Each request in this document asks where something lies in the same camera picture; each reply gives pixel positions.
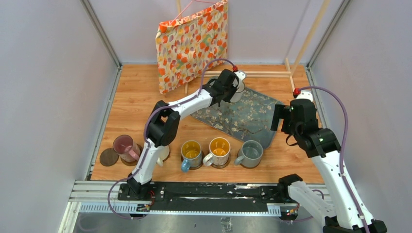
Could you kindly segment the white mug black handle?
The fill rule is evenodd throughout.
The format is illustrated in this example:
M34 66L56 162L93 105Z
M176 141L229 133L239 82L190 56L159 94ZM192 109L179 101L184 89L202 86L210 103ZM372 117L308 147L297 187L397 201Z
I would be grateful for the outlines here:
M234 103L234 102L239 101L244 93L244 90L245 90L245 84L243 81L241 81L238 85L238 89L236 90L232 98L230 99L230 102Z

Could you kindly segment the grey ceramic mug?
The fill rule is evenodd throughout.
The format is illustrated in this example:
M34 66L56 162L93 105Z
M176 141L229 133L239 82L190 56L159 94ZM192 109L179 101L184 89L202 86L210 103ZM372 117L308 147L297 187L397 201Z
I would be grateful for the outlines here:
M234 161L235 166L243 166L245 168L255 168L259 165L263 156L262 145L254 140L248 140L243 143L238 151L237 158Z

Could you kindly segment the white floral mug yellow inside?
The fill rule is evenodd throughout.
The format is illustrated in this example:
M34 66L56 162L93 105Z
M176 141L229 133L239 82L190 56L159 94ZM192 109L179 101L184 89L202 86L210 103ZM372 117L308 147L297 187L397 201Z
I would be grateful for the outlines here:
M203 158L203 165L223 165L230 160L231 145L222 137L214 138L209 143L209 153Z

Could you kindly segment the blue butterfly mug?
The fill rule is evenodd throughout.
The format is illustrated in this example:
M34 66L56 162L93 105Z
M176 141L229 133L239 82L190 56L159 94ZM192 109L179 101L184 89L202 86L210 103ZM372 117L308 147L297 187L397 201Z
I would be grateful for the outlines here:
M186 157L187 159L194 159L201 154L204 154L201 148L200 143L194 140L187 141L181 146L181 156Z

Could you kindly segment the cream ribbed mug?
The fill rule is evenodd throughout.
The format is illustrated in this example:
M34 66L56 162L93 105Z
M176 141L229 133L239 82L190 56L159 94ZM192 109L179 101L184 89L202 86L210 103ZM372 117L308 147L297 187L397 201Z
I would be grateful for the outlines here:
M168 158L170 154L170 147L169 146L161 146L158 147L158 159L157 159L157 164L162 167L164 166L164 161Z

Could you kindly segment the pink mug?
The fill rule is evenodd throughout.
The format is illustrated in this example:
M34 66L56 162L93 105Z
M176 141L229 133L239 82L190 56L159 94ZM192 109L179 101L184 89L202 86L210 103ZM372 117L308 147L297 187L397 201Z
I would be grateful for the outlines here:
M118 136L113 142L113 149L127 162L132 162L137 159L139 153L137 143L129 135L123 134Z

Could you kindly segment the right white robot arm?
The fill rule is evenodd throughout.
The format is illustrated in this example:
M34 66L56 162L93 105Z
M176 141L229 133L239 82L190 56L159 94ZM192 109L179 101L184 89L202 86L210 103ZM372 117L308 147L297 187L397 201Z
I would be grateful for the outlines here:
M382 220L375 219L357 194L341 161L343 148L331 129L320 128L314 103L295 99L289 105L276 104L271 129L295 138L299 148L315 164L332 200L329 205L311 191L297 174L279 179L278 198L282 202L298 202L322 226L325 233L386 233Z

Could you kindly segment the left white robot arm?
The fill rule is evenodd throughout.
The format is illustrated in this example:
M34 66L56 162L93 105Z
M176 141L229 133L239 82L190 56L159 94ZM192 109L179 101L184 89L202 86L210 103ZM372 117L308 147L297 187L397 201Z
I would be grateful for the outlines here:
M130 194L136 200L148 197L154 167L161 153L176 138L180 121L198 110L222 101L230 102L246 77L241 70L224 69L216 79L210 79L191 95L174 102L156 103L144 126L144 146L139 161L127 178Z

